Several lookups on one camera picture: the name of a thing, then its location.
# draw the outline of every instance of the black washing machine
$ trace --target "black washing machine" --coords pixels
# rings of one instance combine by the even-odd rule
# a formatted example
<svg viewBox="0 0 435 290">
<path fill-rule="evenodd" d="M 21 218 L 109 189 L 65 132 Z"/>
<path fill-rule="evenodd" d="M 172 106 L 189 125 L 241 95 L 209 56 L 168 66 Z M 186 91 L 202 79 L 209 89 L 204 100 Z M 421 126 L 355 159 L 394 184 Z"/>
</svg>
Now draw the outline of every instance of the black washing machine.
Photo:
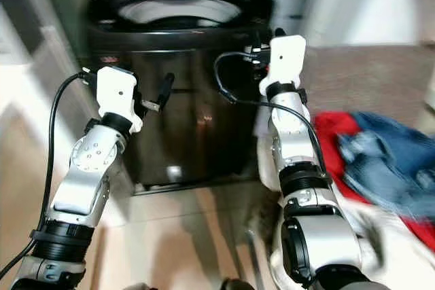
<svg viewBox="0 0 435 290">
<path fill-rule="evenodd" d="M 96 68 L 116 65 L 139 76 L 153 99 L 167 73 L 174 91 L 164 111 L 149 113 L 125 155 L 145 191 L 209 185 L 256 176 L 256 108 L 234 106 L 217 92 L 213 61 L 222 52 L 268 42 L 271 0 L 90 0 L 87 36 Z M 223 82 L 258 98 L 251 65 L 222 63 Z"/>
</svg>

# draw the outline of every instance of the red clothing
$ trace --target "red clothing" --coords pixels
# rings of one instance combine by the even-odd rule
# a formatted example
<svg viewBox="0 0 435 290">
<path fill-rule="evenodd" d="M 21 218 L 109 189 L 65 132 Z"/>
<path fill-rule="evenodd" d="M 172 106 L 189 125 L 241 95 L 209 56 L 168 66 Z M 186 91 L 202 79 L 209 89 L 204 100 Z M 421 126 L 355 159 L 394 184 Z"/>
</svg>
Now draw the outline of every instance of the red clothing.
<svg viewBox="0 0 435 290">
<path fill-rule="evenodd" d="M 354 192 L 343 182 L 345 162 L 338 150 L 337 135 L 354 135 L 361 131 L 354 118 L 347 112 L 331 111 L 320 113 L 314 119 L 315 128 L 319 137 L 321 150 L 324 154 L 325 165 L 331 174 L 338 189 L 346 198 L 369 203 L 361 195 Z M 435 251 L 435 226 L 430 222 L 415 222 L 402 218 L 405 225 L 431 250 Z"/>
</svg>

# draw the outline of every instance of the beige tile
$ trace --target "beige tile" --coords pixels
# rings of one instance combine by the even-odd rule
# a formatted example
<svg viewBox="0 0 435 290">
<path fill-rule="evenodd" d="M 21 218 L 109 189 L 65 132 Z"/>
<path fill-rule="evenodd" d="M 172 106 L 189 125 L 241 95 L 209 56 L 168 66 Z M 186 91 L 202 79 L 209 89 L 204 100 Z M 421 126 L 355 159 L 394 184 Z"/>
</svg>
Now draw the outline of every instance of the beige tile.
<svg viewBox="0 0 435 290">
<path fill-rule="evenodd" d="M 254 270 L 254 265 L 252 264 L 248 244 L 236 244 L 236 252 L 241 269 L 240 278 L 248 282 L 254 287 L 254 289 L 257 289 L 256 271 Z"/>
<path fill-rule="evenodd" d="M 227 209 L 248 209 L 264 190 L 260 180 L 222 186 L 225 191 Z"/>
<path fill-rule="evenodd" d="M 0 120 L 0 266 L 4 266 L 30 241 L 39 219 L 46 154 L 18 115 Z M 54 173 L 53 187 L 59 178 Z M 17 264 L 0 282 L 8 289 Z"/>
<path fill-rule="evenodd" d="M 95 262 L 97 261 L 98 255 L 98 247 L 101 239 L 102 233 L 101 227 L 97 227 L 92 235 L 92 242 L 88 247 L 88 251 L 86 252 L 85 261 L 86 261 L 86 273 L 83 279 L 80 281 L 77 286 L 77 290 L 89 290 L 92 286 L 92 281 L 94 279 L 94 271 L 95 271 Z"/>
<path fill-rule="evenodd" d="M 226 208 L 222 187 L 133 196 L 120 203 L 129 222 L 149 221 Z"/>
<path fill-rule="evenodd" d="M 218 289 L 237 277 L 228 217 L 184 215 L 107 228 L 93 289 L 146 283 L 159 289 Z"/>
<path fill-rule="evenodd" d="M 264 242 L 257 234 L 253 234 L 253 239 L 263 287 L 264 289 L 275 289 L 276 286 L 273 282 L 271 271 L 269 270 L 268 255 Z"/>
</svg>

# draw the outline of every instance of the black cable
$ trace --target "black cable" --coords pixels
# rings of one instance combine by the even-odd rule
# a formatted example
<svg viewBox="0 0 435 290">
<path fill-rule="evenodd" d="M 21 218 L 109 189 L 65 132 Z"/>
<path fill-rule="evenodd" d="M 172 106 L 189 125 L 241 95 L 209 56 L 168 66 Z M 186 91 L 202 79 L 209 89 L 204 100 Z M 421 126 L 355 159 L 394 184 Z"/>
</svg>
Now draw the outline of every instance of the black cable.
<svg viewBox="0 0 435 290">
<path fill-rule="evenodd" d="M 41 204 L 41 213 L 39 215 L 39 221 L 37 230 L 41 231 L 42 226 L 46 220 L 46 213 L 48 209 L 48 200 L 50 199 L 50 190 L 52 187 L 52 176 L 53 176 L 53 166 L 54 166 L 54 121 L 56 118 L 56 111 L 59 104 L 59 100 L 62 96 L 65 88 L 75 79 L 84 78 L 85 73 L 77 73 L 68 77 L 60 86 L 54 96 L 54 100 L 52 103 L 52 108 L 50 111 L 50 122 L 48 127 L 48 161 L 47 161 L 47 173 L 46 173 L 46 184 L 44 186 L 43 198 Z M 9 272 L 9 270 L 14 267 L 25 255 L 27 255 L 32 248 L 36 245 L 36 242 L 32 239 L 27 246 L 17 255 L 15 256 L 1 271 L 0 271 L 0 280 Z"/>
<path fill-rule="evenodd" d="M 255 54 L 246 54 L 244 52 L 224 52 L 223 54 L 220 54 L 215 59 L 215 62 L 213 65 L 213 70 L 214 70 L 214 75 L 215 75 L 215 79 L 217 82 L 217 86 L 219 87 L 219 91 L 221 92 L 221 94 L 223 96 L 225 96 L 225 98 L 228 101 L 230 101 L 231 103 L 239 103 L 242 105 L 255 105 L 257 107 L 276 108 L 276 109 L 287 111 L 288 113 L 291 113 L 292 115 L 296 116 L 305 125 L 305 127 L 307 127 L 311 143 L 313 144 L 315 153 L 317 155 L 317 159 L 319 160 L 320 168 L 324 173 L 327 173 L 324 156 L 323 156 L 323 153 L 321 152 L 320 142 L 319 142 L 319 139 L 317 138 L 317 134 L 315 132 L 315 129 L 311 125 L 311 123 L 303 115 L 301 115 L 299 112 L 297 112 L 289 107 L 285 107 L 283 105 L 277 105 L 275 103 L 241 100 L 241 99 L 237 98 L 233 93 L 231 93 L 231 91 L 229 91 L 227 88 L 224 87 L 224 85 L 222 84 L 222 81 L 220 80 L 218 65 L 219 65 L 219 61 L 221 61 L 221 59 L 223 59 L 225 57 L 229 57 L 229 56 L 244 56 L 244 57 L 254 58 L 256 55 Z"/>
</svg>

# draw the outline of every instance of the white wall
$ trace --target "white wall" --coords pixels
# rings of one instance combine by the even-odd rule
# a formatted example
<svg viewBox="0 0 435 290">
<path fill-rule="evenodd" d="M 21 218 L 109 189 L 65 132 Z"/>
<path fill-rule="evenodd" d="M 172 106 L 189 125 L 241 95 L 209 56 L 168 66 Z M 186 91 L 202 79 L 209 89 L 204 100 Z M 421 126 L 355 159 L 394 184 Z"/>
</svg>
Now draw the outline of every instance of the white wall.
<svg viewBox="0 0 435 290">
<path fill-rule="evenodd" d="M 312 46 L 435 42 L 435 0 L 312 0 Z"/>
<path fill-rule="evenodd" d="M 362 0 L 344 42 L 351 45 L 417 43 L 415 0 Z"/>
</svg>

